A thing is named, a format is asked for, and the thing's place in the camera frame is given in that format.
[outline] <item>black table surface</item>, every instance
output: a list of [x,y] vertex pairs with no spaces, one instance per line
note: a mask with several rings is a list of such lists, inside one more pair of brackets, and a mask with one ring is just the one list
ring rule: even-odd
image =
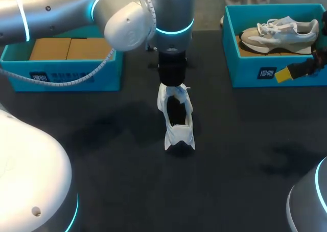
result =
[[288,193],[325,156],[327,88],[234,89],[221,32],[194,32],[196,151],[168,154],[154,57],[126,54],[120,92],[15,93],[0,78],[0,102],[66,149],[82,232],[289,231]]

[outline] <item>blue bin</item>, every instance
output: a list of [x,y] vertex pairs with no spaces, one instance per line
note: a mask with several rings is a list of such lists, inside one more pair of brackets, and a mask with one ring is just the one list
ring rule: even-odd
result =
[[[103,38],[96,26],[72,30],[55,37]],[[7,45],[1,56],[4,70],[28,78],[45,78],[50,82],[67,82],[79,79],[92,72],[102,60],[29,61],[35,40]],[[15,91],[118,91],[121,86],[123,53],[115,52],[102,70],[89,80],[74,86],[51,87],[9,78]]]
[[[257,23],[263,24],[269,19],[281,19],[287,16],[300,22],[317,19],[322,29],[321,19],[324,11],[324,7],[320,4],[226,6],[223,47],[233,87],[327,85],[327,69],[321,70],[315,76],[305,76],[283,83],[278,83],[275,77],[258,79],[258,74],[265,68],[269,70],[273,67],[278,72],[291,63],[301,63],[312,56],[241,57],[235,37],[247,28],[256,27]],[[327,36],[323,36],[320,31],[316,47],[323,46],[327,46]]]

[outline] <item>white shoe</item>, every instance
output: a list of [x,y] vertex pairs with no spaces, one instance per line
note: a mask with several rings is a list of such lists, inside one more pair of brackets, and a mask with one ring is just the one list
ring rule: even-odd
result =
[[269,53],[276,48],[309,55],[311,46],[318,38],[319,23],[296,22],[290,17],[271,19],[266,24],[257,24],[243,32],[241,40],[250,49],[259,53]]
[[[177,112],[173,113],[179,113],[178,111],[180,111],[180,108],[171,108],[171,105],[169,105],[170,102],[168,102],[169,97],[174,97],[180,104],[184,105],[186,113],[181,113],[184,119],[180,119],[184,124],[181,124],[180,122],[178,122],[179,124],[175,124],[170,119],[169,114],[174,110]],[[168,150],[170,146],[174,146],[180,142],[195,149],[192,120],[193,107],[187,92],[187,87],[184,84],[181,84],[178,87],[167,87],[164,84],[160,84],[157,105],[158,109],[163,112],[166,119],[167,131],[165,136],[165,150]]]

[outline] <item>cable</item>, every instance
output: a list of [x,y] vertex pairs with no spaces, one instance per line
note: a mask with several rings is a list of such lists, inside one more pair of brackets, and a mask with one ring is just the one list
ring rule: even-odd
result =
[[[156,14],[154,11],[154,7],[153,4],[151,2],[151,0],[140,0],[141,4],[144,8],[147,7],[148,11],[151,14],[152,17],[152,27],[151,30],[149,32],[149,35],[147,37],[147,42],[153,37],[155,30],[157,28],[157,18],[156,18]],[[88,80],[89,78],[91,78],[92,76],[94,76],[97,72],[99,72],[101,69],[103,69],[103,67],[106,65],[106,63],[110,60],[112,54],[115,52],[115,49],[112,49],[110,51],[110,53],[108,54],[108,56],[101,62],[101,64],[95,69],[93,70],[91,73],[85,75],[82,78],[79,78],[77,80],[73,80],[73,81],[69,81],[69,82],[47,82],[47,81],[40,81],[40,80],[33,80],[31,78],[25,77],[25,76],[21,76],[9,71],[4,70],[3,68],[0,68],[0,74],[6,75],[6,76],[10,76],[19,80],[23,80],[26,82],[31,82],[33,84],[39,84],[39,85],[45,85],[45,86],[53,86],[53,87],[64,87],[64,86],[72,86],[72,85],[77,85],[80,84],[86,80]]]

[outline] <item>robotic arm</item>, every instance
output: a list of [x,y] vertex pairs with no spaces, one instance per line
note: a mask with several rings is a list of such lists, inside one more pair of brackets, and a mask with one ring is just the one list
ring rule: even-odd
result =
[[[160,80],[179,86],[185,79],[185,51],[192,39],[193,0],[0,0],[0,45],[25,42],[87,25],[97,25],[113,49],[130,51],[152,39],[159,57]],[[67,83],[34,81],[6,71],[8,76],[33,83],[68,86],[83,82],[92,73]]]

